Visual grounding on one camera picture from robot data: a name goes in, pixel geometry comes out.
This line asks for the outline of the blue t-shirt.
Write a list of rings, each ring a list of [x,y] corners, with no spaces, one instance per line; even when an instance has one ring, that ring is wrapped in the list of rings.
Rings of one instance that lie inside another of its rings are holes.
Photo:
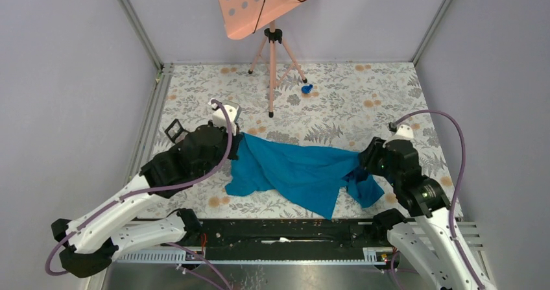
[[[373,206],[382,187],[359,164],[359,153],[334,147],[278,143],[244,134],[227,194],[245,197],[276,190],[282,197],[331,219],[341,189],[362,208]]]

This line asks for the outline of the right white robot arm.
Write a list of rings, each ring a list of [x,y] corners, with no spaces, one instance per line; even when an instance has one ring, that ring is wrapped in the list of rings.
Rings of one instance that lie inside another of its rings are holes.
[[[360,153],[360,166],[383,177],[416,224],[426,245],[396,208],[373,218],[372,237],[404,255],[425,282],[435,289],[495,289],[454,224],[448,196],[433,178],[423,174],[419,156],[408,139],[374,137]]]

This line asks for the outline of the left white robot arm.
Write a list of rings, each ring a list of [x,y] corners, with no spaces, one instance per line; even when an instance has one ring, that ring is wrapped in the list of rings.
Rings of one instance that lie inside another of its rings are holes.
[[[160,152],[114,196],[93,211],[75,219],[57,219],[51,230],[57,245],[49,254],[45,270],[51,276],[93,276],[123,254],[154,245],[194,245],[202,225],[193,210],[177,208],[168,217],[138,226],[129,222],[147,208],[169,199],[209,178],[226,160],[237,159],[242,139],[239,126],[231,130],[212,122],[200,125],[170,149]],[[53,271],[58,255],[62,271]]]

